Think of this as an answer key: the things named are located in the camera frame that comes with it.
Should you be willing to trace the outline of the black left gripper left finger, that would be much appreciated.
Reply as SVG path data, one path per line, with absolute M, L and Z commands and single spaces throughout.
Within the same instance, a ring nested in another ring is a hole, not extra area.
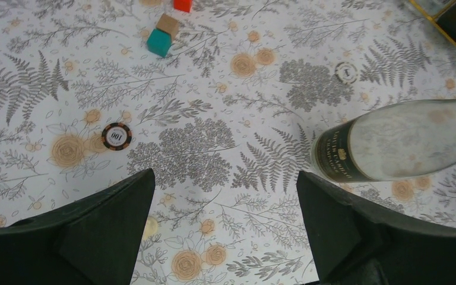
M 155 190 L 152 169 L 0 227 L 0 284 L 129 284 Z

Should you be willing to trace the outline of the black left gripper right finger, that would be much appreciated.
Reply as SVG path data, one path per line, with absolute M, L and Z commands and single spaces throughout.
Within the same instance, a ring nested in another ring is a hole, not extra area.
M 313 173 L 296 182 L 321 284 L 456 284 L 456 228 L 351 194 Z

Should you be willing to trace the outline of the frosted champagne bottle dark label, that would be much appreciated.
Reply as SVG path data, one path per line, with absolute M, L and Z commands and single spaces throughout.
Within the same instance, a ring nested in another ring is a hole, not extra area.
M 415 100 L 365 113 L 323 132 L 312 165 L 333 182 L 397 181 L 456 164 L 456 99 Z

